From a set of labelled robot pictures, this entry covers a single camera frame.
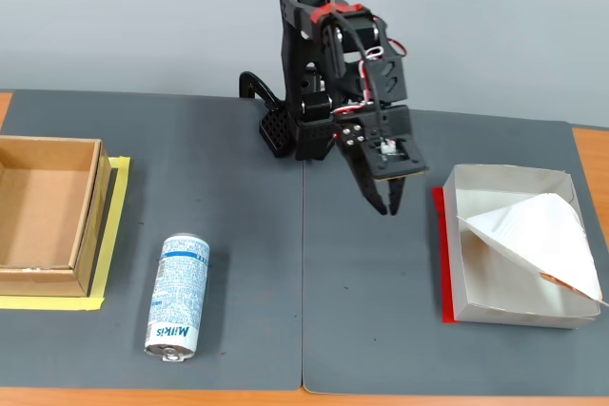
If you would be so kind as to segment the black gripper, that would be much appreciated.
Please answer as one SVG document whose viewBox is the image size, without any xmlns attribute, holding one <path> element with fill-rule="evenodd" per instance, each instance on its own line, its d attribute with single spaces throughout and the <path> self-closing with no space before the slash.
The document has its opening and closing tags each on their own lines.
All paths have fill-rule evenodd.
<svg viewBox="0 0 609 406">
<path fill-rule="evenodd" d="M 358 104 L 336 108 L 332 117 L 335 124 L 332 139 L 347 161 L 363 197 L 381 215 L 386 215 L 386 206 L 364 154 L 365 141 L 410 135 L 412 127 L 408 107 L 386 106 L 377 112 L 372 104 Z M 395 216 L 401 205 L 405 177 L 388 180 L 387 184 L 389 213 Z"/>
</svg>

